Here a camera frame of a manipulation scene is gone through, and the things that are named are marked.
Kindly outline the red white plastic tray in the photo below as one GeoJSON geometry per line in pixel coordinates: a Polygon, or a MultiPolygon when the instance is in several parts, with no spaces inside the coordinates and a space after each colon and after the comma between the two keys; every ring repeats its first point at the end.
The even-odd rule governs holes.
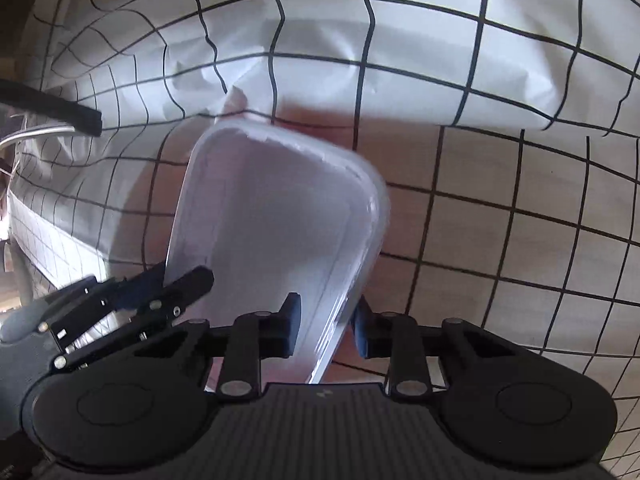
{"type": "Polygon", "coordinates": [[[233,119],[196,142],[169,240],[165,278],[197,266],[209,293],[186,316],[213,326],[302,300],[295,350],[265,382],[318,382],[378,258],[390,218],[380,174],[355,152],[288,129],[233,119]]]}

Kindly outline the white black grid tablecloth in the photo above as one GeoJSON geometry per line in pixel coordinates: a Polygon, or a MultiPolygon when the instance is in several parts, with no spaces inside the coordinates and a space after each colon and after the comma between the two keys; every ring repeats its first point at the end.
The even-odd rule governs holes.
{"type": "Polygon", "coordinates": [[[1,64],[103,118],[2,183],[36,295],[163,260],[215,122],[316,136],[390,192],[370,305],[600,382],[638,477],[639,0],[35,0],[1,64]]]}

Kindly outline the black computer monitor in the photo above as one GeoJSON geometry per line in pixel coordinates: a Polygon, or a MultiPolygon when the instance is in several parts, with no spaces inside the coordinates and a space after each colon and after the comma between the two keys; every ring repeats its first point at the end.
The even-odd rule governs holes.
{"type": "Polygon", "coordinates": [[[99,110],[50,96],[19,82],[1,79],[0,100],[3,105],[23,112],[56,119],[88,136],[100,136],[102,133],[102,114],[99,110]]]}

